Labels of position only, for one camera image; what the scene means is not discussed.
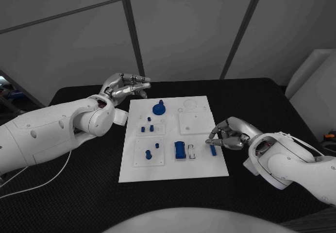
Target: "white cable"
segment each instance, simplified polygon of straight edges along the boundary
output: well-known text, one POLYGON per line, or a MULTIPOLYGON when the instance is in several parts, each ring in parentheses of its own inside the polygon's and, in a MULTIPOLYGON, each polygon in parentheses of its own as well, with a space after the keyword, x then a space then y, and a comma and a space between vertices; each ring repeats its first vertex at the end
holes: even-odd
POLYGON ((26 191, 30 191, 30 190, 33 190, 33 189, 36 189, 36 188, 45 186, 47 183, 50 183, 52 180, 53 180, 53 179, 58 177, 58 175, 60 174, 62 170, 65 169, 65 166, 66 166, 68 161, 69 161, 69 158, 71 158, 71 154, 72 154, 72 150, 71 150, 71 152, 69 152, 69 156, 68 156, 68 159, 66 159, 66 162, 65 162, 65 165, 63 165, 60 171, 58 172, 58 174, 53 176, 53 178, 52 178, 46 183, 43 183, 42 185, 39 185, 39 186, 36 186, 36 187, 33 187, 33 188, 29 188, 29 189, 26 189, 26 190, 21 190, 21 191, 19 191, 19 192, 10 193, 10 194, 1 196, 0 199, 1 199, 1 198, 6 198, 6 197, 8 197, 8 196, 11 196, 11 195, 14 195, 14 194, 19 194, 19 193, 23 193, 23 192, 26 192, 26 191))
POLYGON ((311 150, 314 150, 314 151, 320 154, 320 156, 324 156, 324 154, 323 154, 308 143, 306 143, 306 142, 304 142, 303 140, 300 140, 298 138, 293 137, 288 133, 278 132, 278 133, 275 133, 275 134, 284 136, 285 138, 295 139, 306 147, 308 147, 311 150))
POLYGON ((17 172, 17 174, 1 184, 0 188, 11 181, 11 179, 27 169, 27 166, 17 172))

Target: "white board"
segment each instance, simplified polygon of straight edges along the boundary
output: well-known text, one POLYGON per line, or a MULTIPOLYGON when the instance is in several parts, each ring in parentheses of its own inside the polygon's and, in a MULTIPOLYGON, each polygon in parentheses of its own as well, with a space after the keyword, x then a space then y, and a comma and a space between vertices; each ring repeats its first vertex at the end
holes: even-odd
POLYGON ((228 176, 222 149, 216 147, 213 156, 210 146, 205 144, 213 127, 206 96, 131 100, 120 183, 228 176), (158 100, 166 107, 160 116, 153 114, 158 100), (182 160, 174 157, 177 141, 184 142, 186 159, 182 160), (189 157, 189 145, 193 145, 195 159, 189 157))

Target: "blue object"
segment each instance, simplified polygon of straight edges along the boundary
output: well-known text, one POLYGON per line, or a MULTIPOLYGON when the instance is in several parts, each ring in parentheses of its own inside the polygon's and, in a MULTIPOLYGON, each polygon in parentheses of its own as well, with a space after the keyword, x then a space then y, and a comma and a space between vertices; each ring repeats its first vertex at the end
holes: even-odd
POLYGON ((151 159, 151 154, 150 154, 150 150, 145 151, 145 159, 151 159))
POLYGON ((210 145, 210 149, 212 149, 212 155, 216 156, 216 150, 215 150, 215 146, 210 145))
POLYGON ((163 105, 163 100, 158 101, 158 104, 153 106, 153 114, 161 115, 166 112, 166 107, 163 105))
POLYGON ((182 141, 174 142, 174 158, 176 159, 186 158, 184 142, 182 142, 182 141))

